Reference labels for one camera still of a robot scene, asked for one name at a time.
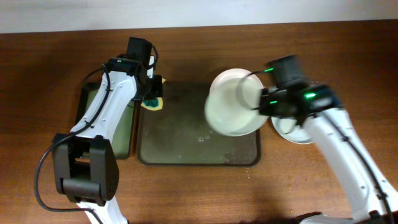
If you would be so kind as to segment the green and yellow sponge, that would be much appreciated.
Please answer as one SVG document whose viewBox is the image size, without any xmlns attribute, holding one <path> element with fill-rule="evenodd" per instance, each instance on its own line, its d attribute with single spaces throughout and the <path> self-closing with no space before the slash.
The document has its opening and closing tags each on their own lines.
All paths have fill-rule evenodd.
<svg viewBox="0 0 398 224">
<path fill-rule="evenodd" d="M 163 97 L 157 97 L 154 100 L 143 100 L 141 106 L 149 111 L 158 111 L 163 108 Z"/>
</svg>

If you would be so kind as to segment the light grey plate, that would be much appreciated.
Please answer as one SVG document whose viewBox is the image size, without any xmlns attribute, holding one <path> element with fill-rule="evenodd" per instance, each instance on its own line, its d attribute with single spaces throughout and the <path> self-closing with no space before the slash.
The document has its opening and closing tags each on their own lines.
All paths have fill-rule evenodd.
<svg viewBox="0 0 398 224">
<path fill-rule="evenodd" d="M 296 144 L 313 143 L 313 139 L 297 124 L 295 119 L 272 117 L 271 122 L 275 130 L 284 139 Z"/>
</svg>

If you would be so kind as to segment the pink rimmed white plate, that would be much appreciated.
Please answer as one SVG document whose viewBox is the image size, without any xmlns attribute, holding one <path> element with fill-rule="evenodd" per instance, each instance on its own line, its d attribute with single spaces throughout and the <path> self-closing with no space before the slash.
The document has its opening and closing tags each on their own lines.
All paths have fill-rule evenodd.
<svg viewBox="0 0 398 224">
<path fill-rule="evenodd" d="M 249 75 L 250 73 L 251 72 L 249 70 L 245 70 L 243 68 L 232 68 L 232 69 L 228 69 L 228 70 L 221 72 L 211 83 L 210 90 L 209 90 L 209 96 L 214 91 L 216 91 L 217 89 L 222 87 L 225 82 L 228 82 L 233 79 L 240 80 L 240 79 L 244 78 L 246 75 Z M 247 79 L 251 80 L 251 82 L 253 82 L 253 83 L 256 83 L 256 86 L 258 86 L 259 89 L 263 88 L 263 85 L 257 76 L 251 75 Z M 232 89 L 232 93 L 234 93 L 235 96 L 237 94 L 237 90 L 238 90 L 238 84 L 236 84 L 235 87 Z"/>
</svg>

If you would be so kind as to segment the white plate yellow stain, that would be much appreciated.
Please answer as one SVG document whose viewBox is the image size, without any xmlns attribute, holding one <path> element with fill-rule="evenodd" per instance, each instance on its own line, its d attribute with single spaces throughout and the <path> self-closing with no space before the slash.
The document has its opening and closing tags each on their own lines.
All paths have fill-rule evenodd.
<svg viewBox="0 0 398 224">
<path fill-rule="evenodd" d="M 257 109 L 262 89 L 262 83 L 251 78 L 234 78 L 217 85 L 205 101 L 207 123 L 224 136 L 258 130 L 269 118 Z"/>
</svg>

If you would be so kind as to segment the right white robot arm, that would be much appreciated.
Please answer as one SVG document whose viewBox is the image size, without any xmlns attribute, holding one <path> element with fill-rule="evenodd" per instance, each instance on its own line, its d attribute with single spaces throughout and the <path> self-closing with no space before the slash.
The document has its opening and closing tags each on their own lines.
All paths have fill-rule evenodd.
<svg viewBox="0 0 398 224">
<path fill-rule="evenodd" d="M 311 213 L 303 215 L 301 223 L 397 223 L 397 190 L 379 170 L 330 87 L 265 88 L 258 110 L 263 115 L 296 120 L 326 159 L 351 207 L 350 219 Z"/>
</svg>

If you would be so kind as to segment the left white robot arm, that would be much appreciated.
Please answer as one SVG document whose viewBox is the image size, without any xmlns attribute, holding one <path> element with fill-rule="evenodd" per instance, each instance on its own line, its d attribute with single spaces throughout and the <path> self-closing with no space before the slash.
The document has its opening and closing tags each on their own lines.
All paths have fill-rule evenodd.
<svg viewBox="0 0 398 224">
<path fill-rule="evenodd" d="M 116 199 L 119 168 L 112 141 L 132 101 L 162 96 L 163 79 L 154 74 L 157 59 L 120 55 L 100 67 L 97 93 L 69 134 L 51 145 L 55 186 L 85 212 L 92 223 L 127 223 Z"/>
</svg>

